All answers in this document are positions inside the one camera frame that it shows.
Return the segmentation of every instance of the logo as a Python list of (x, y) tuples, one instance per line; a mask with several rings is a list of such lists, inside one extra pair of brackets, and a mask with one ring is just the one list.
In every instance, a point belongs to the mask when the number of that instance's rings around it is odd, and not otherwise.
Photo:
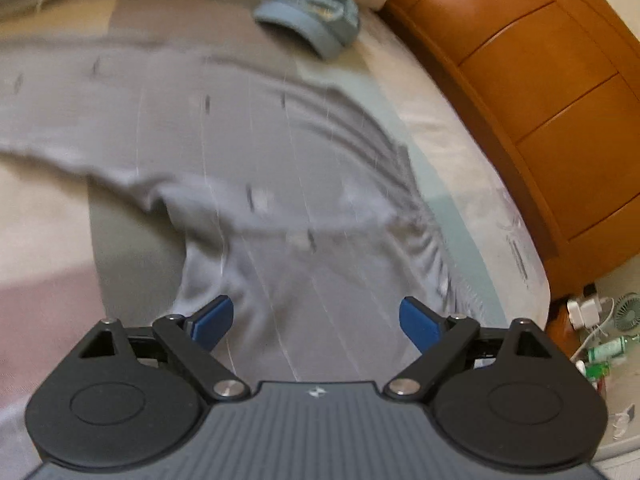
[(311, 388), (307, 393), (314, 399), (319, 399), (320, 397), (324, 397), (327, 394), (327, 390), (321, 388), (320, 386), (315, 386), (314, 388)]

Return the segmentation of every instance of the ribbed gray surface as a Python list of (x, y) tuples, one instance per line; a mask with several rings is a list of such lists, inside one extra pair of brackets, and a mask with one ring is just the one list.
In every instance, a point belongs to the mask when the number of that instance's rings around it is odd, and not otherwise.
[[(312, 396), (316, 387), (325, 393)], [(587, 466), (544, 477), (493, 471), (453, 450), (419, 406), (372, 384), (266, 383), (212, 410), (198, 434), (155, 464), (111, 475), (47, 465), (33, 480), (597, 480)]]

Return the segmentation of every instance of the orange wooden furniture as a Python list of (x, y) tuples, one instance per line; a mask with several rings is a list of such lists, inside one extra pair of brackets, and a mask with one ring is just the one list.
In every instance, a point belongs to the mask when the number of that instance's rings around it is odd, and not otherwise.
[(605, 0), (388, 0), (494, 164), (552, 295), (640, 253), (640, 44)]
[(565, 304), (559, 307), (558, 314), (555, 317), (549, 319), (545, 332), (549, 336), (549, 339), (556, 343), (558, 348), (562, 350), (562, 353), (569, 358), (580, 348), (580, 338), (578, 338), (574, 327), (571, 326), (569, 312)]

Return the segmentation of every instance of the bed sheet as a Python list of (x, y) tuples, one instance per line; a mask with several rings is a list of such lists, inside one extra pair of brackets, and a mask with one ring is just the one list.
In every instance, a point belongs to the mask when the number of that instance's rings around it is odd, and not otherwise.
[[(375, 15), (365, 13), (356, 45), (326, 64), (290, 38), (257, 27), (250, 9), (259, 1), (63, 0), (0, 24), (0, 34), (101, 36), (135, 30), (161, 39), (216, 43), (221, 52), (264, 68), (293, 59), (299, 78), (339, 88), (407, 145), (420, 192), (462, 283), (482, 309), (482, 322), (505, 326), (526, 316), (544, 324), (548, 286), (517, 209), (404, 46)], [(231, 18), (233, 8), (242, 9), (236, 14), (241, 19)], [(236, 48), (239, 41), (244, 49)], [(13, 91), (14, 80), (1, 83), (0, 91)], [(12, 436), (2, 439), (0, 463), (6, 467), (0, 478), (15, 479), (37, 460), (21, 426), (28, 395), (105, 312), (135, 324), (171, 309), (184, 241), (162, 212), (143, 215), (82, 178), (14, 158), (3, 158), (0, 168), (3, 319), (5, 326), (34, 320), (28, 332), (3, 341), (12, 356), (22, 357), (21, 362), (4, 359), (0, 370), (8, 384), (0, 391), (0, 436)], [(133, 300), (138, 308), (129, 315)]]

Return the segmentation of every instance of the blue gripper pad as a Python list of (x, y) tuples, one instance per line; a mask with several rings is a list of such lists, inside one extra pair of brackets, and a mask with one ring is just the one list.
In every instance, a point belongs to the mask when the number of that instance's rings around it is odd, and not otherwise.
[(400, 328), (421, 352), (435, 345), (447, 330), (446, 320), (420, 301), (407, 296), (400, 303)]
[(218, 296), (184, 322), (184, 331), (207, 352), (211, 352), (234, 322), (234, 304)]

